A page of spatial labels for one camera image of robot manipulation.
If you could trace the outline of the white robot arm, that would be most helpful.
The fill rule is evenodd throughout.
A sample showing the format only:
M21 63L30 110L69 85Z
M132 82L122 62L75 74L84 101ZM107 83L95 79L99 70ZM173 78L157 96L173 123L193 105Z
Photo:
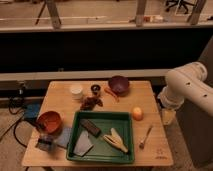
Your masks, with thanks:
M165 74L166 86L157 96L162 105L164 125L173 121L185 99L213 117L213 88L204 83L207 75L207 69L201 62L176 67Z

